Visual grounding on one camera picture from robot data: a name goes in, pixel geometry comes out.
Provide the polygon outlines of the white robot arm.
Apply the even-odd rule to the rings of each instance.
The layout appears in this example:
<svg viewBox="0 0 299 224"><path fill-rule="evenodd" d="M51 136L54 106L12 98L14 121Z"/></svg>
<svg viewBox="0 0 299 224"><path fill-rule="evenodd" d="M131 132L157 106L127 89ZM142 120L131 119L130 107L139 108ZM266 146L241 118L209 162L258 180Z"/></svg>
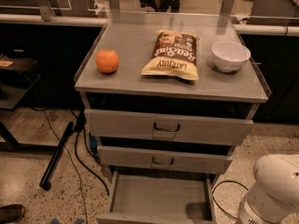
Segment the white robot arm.
<svg viewBox="0 0 299 224"><path fill-rule="evenodd" d="M299 210L299 155L269 154L255 162L254 185L241 200L235 224L281 224Z"/></svg>

